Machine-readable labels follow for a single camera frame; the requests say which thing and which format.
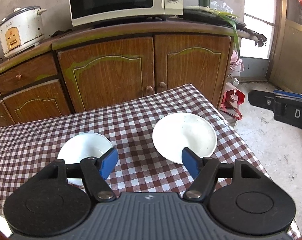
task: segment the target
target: cabinet knob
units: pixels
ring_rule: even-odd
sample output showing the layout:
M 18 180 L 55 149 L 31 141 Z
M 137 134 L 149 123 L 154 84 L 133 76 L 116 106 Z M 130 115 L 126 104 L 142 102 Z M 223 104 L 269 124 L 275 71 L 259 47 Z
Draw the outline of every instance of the cabinet knob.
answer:
M 160 82 L 160 88 L 166 90 L 166 83 Z
M 152 93 L 153 92 L 153 87 L 147 86 L 147 93 Z

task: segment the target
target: rice cooker lid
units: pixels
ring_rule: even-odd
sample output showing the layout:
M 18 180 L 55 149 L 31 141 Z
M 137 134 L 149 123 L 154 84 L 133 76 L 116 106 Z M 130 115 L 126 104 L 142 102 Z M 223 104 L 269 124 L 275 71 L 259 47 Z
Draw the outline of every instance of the rice cooker lid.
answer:
M 2 20 L 2 22 L 0 22 L 0 26 L 1 26 L 3 23 L 7 22 L 8 20 L 10 20 L 11 18 L 13 18 L 14 16 L 16 16 L 16 15 L 18 15 L 18 14 L 20 14 L 20 13 L 23 13 L 23 12 L 28 11 L 28 10 L 34 10 L 34 9 L 37 9 L 37 8 L 38 8 L 38 9 L 41 9 L 40 6 L 32 5 L 32 6 L 27 6 L 27 7 L 21 8 L 21 9 L 19 9 L 19 10 L 16 10 L 16 11 L 14 11 L 13 13 L 9 14 L 6 18 L 4 18 L 4 19 Z

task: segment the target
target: table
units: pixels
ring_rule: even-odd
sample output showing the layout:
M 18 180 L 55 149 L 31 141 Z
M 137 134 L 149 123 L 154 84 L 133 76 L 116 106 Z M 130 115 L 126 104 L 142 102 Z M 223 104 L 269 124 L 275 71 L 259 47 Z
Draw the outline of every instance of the table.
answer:
M 122 191 L 183 193 L 193 181 L 183 165 L 172 163 L 154 148 L 152 130 L 175 112 L 197 114 L 209 121 L 217 135 L 213 157 L 232 163 L 244 158 L 269 177 L 238 133 L 191 84 L 159 94 L 79 114 L 29 122 L 0 129 L 0 213 L 5 198 L 56 159 L 71 137 L 83 132 L 106 136 L 119 154 L 107 183 L 118 196 Z M 231 179 L 219 179 L 217 187 Z M 301 236 L 295 222 L 289 235 Z

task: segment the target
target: rice cooker handle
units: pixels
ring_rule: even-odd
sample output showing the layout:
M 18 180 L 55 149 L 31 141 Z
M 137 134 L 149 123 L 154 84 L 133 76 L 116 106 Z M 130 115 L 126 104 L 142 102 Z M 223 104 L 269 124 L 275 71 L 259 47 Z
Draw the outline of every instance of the rice cooker handle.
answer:
M 41 10 L 38 10 L 37 14 L 38 15 L 41 15 L 42 13 L 46 12 L 47 10 L 46 9 L 41 9 Z

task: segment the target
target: concrete floor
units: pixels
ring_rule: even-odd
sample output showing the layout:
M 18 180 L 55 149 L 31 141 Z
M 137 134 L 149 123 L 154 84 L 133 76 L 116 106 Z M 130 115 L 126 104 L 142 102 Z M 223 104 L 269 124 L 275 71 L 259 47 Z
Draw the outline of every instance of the concrete floor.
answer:
M 246 95 L 251 89 L 273 91 L 268 83 L 240 84 Z M 246 101 L 240 107 L 243 119 L 235 130 L 261 161 L 267 172 L 280 187 L 294 199 L 296 223 L 302 233 L 302 130 L 273 120 L 273 113 Z

